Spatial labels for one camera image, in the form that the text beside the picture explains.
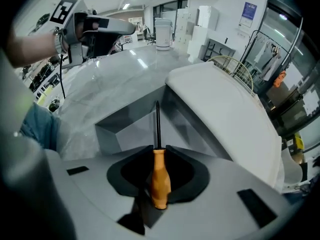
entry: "white cabinet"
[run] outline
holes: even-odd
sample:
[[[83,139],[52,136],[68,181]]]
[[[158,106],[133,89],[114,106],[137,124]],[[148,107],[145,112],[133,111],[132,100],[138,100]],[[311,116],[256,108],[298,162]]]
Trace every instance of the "white cabinet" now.
[[[187,53],[189,41],[192,39],[194,27],[198,21],[199,10],[198,9],[178,9],[174,48],[182,53]]]

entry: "white machine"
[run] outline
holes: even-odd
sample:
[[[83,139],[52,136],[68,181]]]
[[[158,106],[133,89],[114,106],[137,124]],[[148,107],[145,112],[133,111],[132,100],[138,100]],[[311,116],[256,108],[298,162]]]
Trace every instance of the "white machine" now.
[[[172,26],[172,22],[170,19],[166,19],[166,18],[155,19],[157,50],[167,51],[170,49],[170,42],[172,38],[171,26]]]

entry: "black cable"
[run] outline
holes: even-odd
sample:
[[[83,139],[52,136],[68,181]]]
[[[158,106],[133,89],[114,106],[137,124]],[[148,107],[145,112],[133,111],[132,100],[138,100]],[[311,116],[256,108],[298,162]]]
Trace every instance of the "black cable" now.
[[[63,98],[66,99],[66,95],[65,95],[65,89],[64,89],[64,85],[62,84],[62,61],[63,61],[63,54],[61,54],[61,60],[60,60],[60,84],[61,84],[61,89],[62,89],[62,93],[63,93]]]
[[[161,130],[160,130],[160,104],[156,102],[156,148],[161,149]]]

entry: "white appliance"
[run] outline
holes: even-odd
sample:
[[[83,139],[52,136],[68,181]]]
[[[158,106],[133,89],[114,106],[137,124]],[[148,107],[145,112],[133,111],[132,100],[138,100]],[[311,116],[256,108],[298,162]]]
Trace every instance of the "white appliance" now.
[[[216,30],[218,18],[219,11],[216,8],[206,5],[199,6],[198,26]]]
[[[156,49],[159,51],[169,50],[170,41],[172,38],[171,20],[166,18],[156,18],[154,24],[155,24],[155,33],[156,33],[156,40],[155,40]]]

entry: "poster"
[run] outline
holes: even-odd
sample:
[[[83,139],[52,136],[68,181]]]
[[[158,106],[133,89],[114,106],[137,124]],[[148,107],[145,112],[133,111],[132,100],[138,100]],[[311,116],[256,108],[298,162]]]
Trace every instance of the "poster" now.
[[[240,24],[251,28],[252,22],[256,14],[257,6],[255,4],[245,2],[243,12],[240,19]]]

